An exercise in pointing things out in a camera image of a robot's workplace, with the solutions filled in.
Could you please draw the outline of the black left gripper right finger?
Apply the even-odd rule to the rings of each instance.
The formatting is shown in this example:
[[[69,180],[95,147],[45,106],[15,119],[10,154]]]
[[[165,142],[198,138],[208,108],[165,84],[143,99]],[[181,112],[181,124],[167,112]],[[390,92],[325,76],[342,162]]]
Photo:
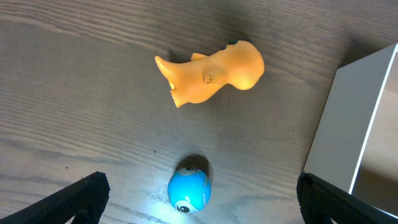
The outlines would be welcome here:
[[[306,224],[397,224],[397,218],[311,173],[299,175],[297,198]]]

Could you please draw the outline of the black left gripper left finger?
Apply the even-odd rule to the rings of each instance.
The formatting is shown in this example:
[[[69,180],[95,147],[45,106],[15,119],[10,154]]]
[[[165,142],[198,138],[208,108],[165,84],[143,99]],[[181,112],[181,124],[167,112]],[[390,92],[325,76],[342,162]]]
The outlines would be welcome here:
[[[1,224],[98,224],[109,200],[110,186],[103,172],[74,184],[1,219]]]

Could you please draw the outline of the white cardboard box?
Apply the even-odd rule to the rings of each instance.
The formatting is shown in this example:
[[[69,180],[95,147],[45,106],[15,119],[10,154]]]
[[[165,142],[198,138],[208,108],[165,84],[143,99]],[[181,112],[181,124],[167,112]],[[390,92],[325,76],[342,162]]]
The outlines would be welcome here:
[[[303,171],[351,194],[397,45],[336,70]]]

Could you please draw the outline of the blue ball toy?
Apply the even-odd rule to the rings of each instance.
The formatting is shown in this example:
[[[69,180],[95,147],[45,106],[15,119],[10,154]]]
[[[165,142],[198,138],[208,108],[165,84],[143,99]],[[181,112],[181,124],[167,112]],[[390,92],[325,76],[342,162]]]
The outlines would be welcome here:
[[[199,168],[184,167],[170,178],[167,193],[177,211],[196,213],[202,211],[210,201],[211,183]]]

